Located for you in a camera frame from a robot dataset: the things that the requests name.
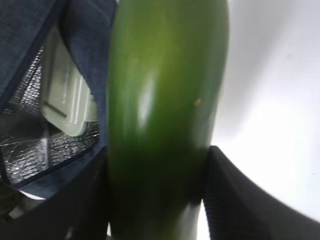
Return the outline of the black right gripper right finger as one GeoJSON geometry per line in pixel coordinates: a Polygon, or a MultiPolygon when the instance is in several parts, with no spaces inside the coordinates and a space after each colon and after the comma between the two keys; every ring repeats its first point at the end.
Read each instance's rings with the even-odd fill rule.
{"type": "Polygon", "coordinates": [[[203,196],[211,240],[318,240],[319,222],[275,199],[217,147],[207,157],[203,196]]]}

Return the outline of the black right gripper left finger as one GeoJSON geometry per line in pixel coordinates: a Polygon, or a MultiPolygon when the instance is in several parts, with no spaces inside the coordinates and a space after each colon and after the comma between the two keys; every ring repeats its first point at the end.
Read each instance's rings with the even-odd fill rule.
{"type": "Polygon", "coordinates": [[[2,240],[106,240],[108,195],[106,151],[102,150],[54,196],[31,201],[18,217],[9,213],[23,194],[0,183],[0,238],[2,240]]]}

